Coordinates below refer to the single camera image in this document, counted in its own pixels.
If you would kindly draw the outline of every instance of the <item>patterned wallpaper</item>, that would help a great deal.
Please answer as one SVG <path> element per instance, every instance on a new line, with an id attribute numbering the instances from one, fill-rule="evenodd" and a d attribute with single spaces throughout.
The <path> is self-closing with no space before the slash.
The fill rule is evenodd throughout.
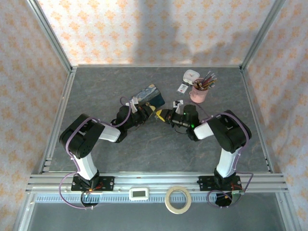
<path id="1" fill-rule="evenodd" d="M 274 0 L 39 0 L 72 65 L 239 65 Z"/>
<path id="2" fill-rule="evenodd" d="M 0 4 L 0 230 L 12 230 L 66 71 L 25 0 Z"/>
<path id="3" fill-rule="evenodd" d="M 287 0 L 248 68 L 267 146 L 308 230 L 308 5 Z"/>

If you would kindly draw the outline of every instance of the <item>gray marble surface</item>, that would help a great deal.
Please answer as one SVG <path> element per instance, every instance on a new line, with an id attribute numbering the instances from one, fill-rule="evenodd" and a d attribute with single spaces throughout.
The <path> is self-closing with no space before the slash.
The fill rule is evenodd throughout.
<path id="1" fill-rule="evenodd" d="M 64 131 L 81 113 L 110 122 L 121 106 L 121 96 L 131 97 L 150 84 L 161 91 L 166 104 L 174 100 L 188 102 L 189 91 L 177 92 L 184 72 L 182 67 L 79 67 L 65 110 L 61 130 Z M 209 70 L 218 77 L 201 105 L 211 115 L 232 110 L 252 131 L 249 147 L 243 152 L 238 170 L 267 171 L 267 166 L 247 95 L 238 68 L 192 68 L 205 76 Z M 199 118 L 205 115 L 199 111 Z M 100 172 L 137 171 L 202 171 L 212 173 L 219 162 L 221 147 L 215 137 L 199 142 L 178 134 L 155 116 L 137 130 L 131 129 L 121 143 L 98 141 L 92 157 Z M 76 167 L 57 143 L 50 171 L 74 171 Z"/>

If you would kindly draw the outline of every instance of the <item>small card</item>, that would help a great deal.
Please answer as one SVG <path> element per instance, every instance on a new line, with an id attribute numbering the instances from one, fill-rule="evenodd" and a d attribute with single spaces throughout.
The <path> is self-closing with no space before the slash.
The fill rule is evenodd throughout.
<path id="1" fill-rule="evenodd" d="M 188 88 L 188 86 L 186 84 L 182 83 L 181 86 L 178 89 L 178 92 L 184 94 L 185 91 L 187 90 L 187 88 Z"/>

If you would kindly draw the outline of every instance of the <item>masking tape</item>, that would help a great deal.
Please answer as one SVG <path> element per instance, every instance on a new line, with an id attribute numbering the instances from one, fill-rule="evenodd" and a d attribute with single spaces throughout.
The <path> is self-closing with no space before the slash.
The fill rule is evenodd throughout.
<path id="1" fill-rule="evenodd" d="M 180 191 L 182 192 L 185 197 L 186 197 L 186 204 L 183 208 L 180 208 L 180 209 L 177 209 L 177 208 L 174 208 L 171 203 L 170 203 L 170 195 L 174 192 L 174 191 Z M 182 214 L 182 213 L 185 213 L 189 207 L 191 206 L 192 204 L 192 197 L 190 195 L 190 193 L 188 192 L 188 190 L 184 187 L 181 187 L 181 186 L 174 186 L 172 188 L 170 188 L 167 193 L 166 193 L 166 197 L 165 197 L 165 205 L 167 207 L 167 209 L 171 212 L 171 213 L 174 213 L 174 214 Z"/>

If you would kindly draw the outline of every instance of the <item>pencil holder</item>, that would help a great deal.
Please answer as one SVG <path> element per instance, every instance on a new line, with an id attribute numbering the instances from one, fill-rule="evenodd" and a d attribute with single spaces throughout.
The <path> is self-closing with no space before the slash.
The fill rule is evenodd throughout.
<path id="1" fill-rule="evenodd" d="M 205 100 L 208 90 L 197 90 L 194 86 L 192 86 L 192 91 L 189 92 L 191 96 L 191 100 L 195 103 L 202 103 Z"/>

